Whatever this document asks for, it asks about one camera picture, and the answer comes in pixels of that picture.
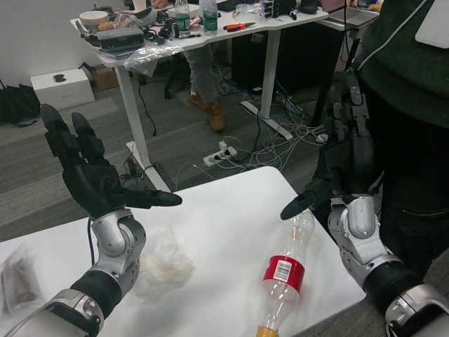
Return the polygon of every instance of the empty water bottle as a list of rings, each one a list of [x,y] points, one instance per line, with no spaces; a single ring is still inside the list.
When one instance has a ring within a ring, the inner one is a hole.
[[[314,216],[310,211],[304,211],[288,222],[290,227],[284,248],[279,255],[270,258],[265,272],[264,317],[257,337],[279,337],[279,327],[300,297],[307,245],[315,229]]]
[[[204,34],[216,35],[218,31],[218,7],[215,0],[201,0],[200,15],[203,16]]]
[[[176,0],[176,25],[181,37],[190,35],[190,8],[187,0]]]

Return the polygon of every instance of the white desk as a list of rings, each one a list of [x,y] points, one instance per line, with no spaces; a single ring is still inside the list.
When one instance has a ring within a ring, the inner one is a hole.
[[[327,18],[328,14],[323,11],[318,11],[314,15],[297,13],[297,20],[293,20],[287,15],[284,15],[281,16],[278,20],[275,19],[265,20],[263,24],[258,23],[247,29],[231,33],[224,31],[223,27],[225,25],[235,24],[238,22],[233,19],[232,13],[221,12],[221,14],[222,17],[218,19],[217,35],[213,37],[206,37],[204,36],[204,34],[202,34],[201,37],[196,37],[193,39],[175,40],[175,42],[179,44],[184,51],[188,51],[190,49],[205,46],[206,44],[209,44],[214,41],[231,39],[233,37],[240,37],[242,35],[268,30],[269,34],[268,34],[267,58],[265,60],[264,83],[263,83],[261,108],[259,114],[265,123],[270,125],[275,130],[279,130],[279,133],[282,134],[287,139],[291,139],[292,135],[289,134],[287,130],[281,128],[276,122],[269,119],[269,111],[272,105],[274,77],[276,76],[276,63],[278,57],[281,29],[297,25],[303,25],[305,23],[317,20],[322,20],[324,18]],[[71,21],[71,23],[75,28],[76,28],[75,22],[77,20],[78,19]],[[116,70],[117,77],[119,79],[121,94],[123,97],[123,101],[125,102],[126,114],[128,115],[128,120],[135,141],[134,147],[132,146],[133,142],[127,143],[126,146],[128,146],[130,151],[133,150],[134,157],[138,161],[139,165],[141,165],[143,169],[147,168],[148,166],[151,165],[151,163],[149,160],[147,144],[145,142],[142,124],[140,122],[139,112],[135,102],[135,97],[131,86],[130,78],[128,76],[128,72],[123,67],[125,60],[115,60],[112,58],[108,58],[107,56],[98,53],[97,50],[94,48],[93,51],[100,59],[100,62],[103,65],[105,65],[106,67],[113,67]],[[258,111],[254,106],[252,106],[250,103],[246,103],[246,107],[257,116]],[[157,189],[169,191],[167,185],[164,183],[164,181],[154,168],[152,167],[148,168],[145,171],[145,173],[147,174],[148,178],[151,180],[151,182]]]
[[[129,293],[106,320],[100,336],[255,336],[261,319],[261,279],[279,244],[279,214],[295,191],[275,168],[267,167],[179,195],[181,206],[133,213],[147,232],[142,254],[151,252],[154,234],[169,223],[182,252],[194,261],[192,277],[156,304]],[[26,242],[35,256],[44,295],[50,299],[90,267],[86,222],[2,242],[0,256]],[[300,303],[285,321],[281,336],[292,336],[364,297],[343,267],[337,246],[316,221]]]

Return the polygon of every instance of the red bottle label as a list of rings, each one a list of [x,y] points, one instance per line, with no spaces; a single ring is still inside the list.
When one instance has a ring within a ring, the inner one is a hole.
[[[273,256],[269,259],[269,266],[264,280],[277,279],[293,287],[299,293],[304,279],[304,266],[289,256]]]

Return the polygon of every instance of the orange bottle cap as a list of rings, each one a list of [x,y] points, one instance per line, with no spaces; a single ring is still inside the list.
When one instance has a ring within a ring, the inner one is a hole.
[[[265,326],[259,326],[256,337],[279,337],[275,330],[268,329]]]

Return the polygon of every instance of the jeans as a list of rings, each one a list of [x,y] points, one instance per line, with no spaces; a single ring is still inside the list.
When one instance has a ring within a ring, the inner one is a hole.
[[[217,104],[217,91],[213,78],[213,49],[215,44],[184,52],[190,65],[190,82],[193,92],[199,91],[207,105]]]

